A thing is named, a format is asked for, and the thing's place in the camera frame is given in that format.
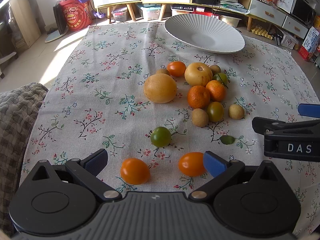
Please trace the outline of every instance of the green leaf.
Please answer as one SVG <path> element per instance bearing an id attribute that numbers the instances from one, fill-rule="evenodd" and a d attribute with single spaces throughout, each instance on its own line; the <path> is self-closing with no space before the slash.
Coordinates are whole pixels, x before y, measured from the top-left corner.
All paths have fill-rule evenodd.
<path id="1" fill-rule="evenodd" d="M 223 143 L 223 144 L 233 144 L 234 141 L 235 141 L 235 138 L 231 135 L 222 135 L 220 137 L 220 141 Z"/>
<path id="2" fill-rule="evenodd" d="M 102 143 L 102 145 L 105 145 L 106 146 L 106 149 L 110 146 L 110 143 L 109 143 L 109 141 L 104 141 L 103 143 Z"/>

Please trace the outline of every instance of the floral tablecloth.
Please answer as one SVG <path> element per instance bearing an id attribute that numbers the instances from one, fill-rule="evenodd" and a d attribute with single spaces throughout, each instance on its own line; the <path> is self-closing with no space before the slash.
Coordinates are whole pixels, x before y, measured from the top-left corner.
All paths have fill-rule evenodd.
<path id="1" fill-rule="evenodd" d="M 212 54 L 191 48 L 166 33 L 163 23 L 131 23 L 90 27 L 70 55 L 40 109 L 24 157 L 22 180 L 37 161 L 52 164 L 84 158 L 100 148 L 109 162 L 98 178 L 123 195 L 131 191 L 191 191 L 212 177 L 183 175 L 177 163 L 185 153 L 211 150 L 226 160 L 259 165 L 263 136 L 254 133 L 255 116 L 286 122 L 309 120 L 297 113 L 299 103 L 319 103 L 308 79 L 287 51 L 244 37 L 245 47 L 234 54 Z M 187 103 L 190 86 L 175 78 L 177 95 L 167 104 L 145 98 L 143 84 L 157 69 L 180 60 L 217 64 L 228 77 L 222 102 L 224 119 L 204 128 L 192 125 Z M 228 107 L 239 104 L 245 119 L 232 120 Z M 172 134 L 168 147 L 156 148 L 150 133 L 158 126 Z M 220 143 L 232 135 L 232 145 Z M 124 159 L 135 157 L 149 165 L 151 179 L 130 185 L 120 176 Z M 272 160 L 290 184 L 302 206 L 295 234 L 311 232 L 319 224 L 320 165 Z"/>

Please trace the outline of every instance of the quilted cushion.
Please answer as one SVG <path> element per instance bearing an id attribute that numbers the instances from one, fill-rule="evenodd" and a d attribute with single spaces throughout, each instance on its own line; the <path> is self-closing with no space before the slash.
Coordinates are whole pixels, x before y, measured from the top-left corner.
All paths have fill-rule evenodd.
<path id="1" fill-rule="evenodd" d="M 9 204 L 19 184 L 23 156 L 32 127 L 48 89 L 31 83 L 0 93 L 0 228 L 9 236 L 14 227 Z"/>

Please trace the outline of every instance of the fluted plate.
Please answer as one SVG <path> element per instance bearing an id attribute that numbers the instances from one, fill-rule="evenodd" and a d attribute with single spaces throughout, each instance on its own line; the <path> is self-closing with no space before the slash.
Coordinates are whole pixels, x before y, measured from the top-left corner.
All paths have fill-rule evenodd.
<path id="1" fill-rule="evenodd" d="M 201 14 L 175 15 L 166 20 L 164 28 L 177 40 L 214 53 L 234 53 L 245 45 L 242 35 L 235 28 Z"/>

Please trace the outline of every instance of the red bucket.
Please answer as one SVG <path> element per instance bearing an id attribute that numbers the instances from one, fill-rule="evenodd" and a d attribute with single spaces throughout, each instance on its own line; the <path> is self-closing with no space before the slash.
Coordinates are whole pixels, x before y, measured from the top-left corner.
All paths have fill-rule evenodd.
<path id="1" fill-rule="evenodd" d="M 69 30 L 75 32 L 86 28 L 92 23 L 88 4 L 78 0 L 66 0 L 60 2 L 63 15 L 67 21 Z"/>

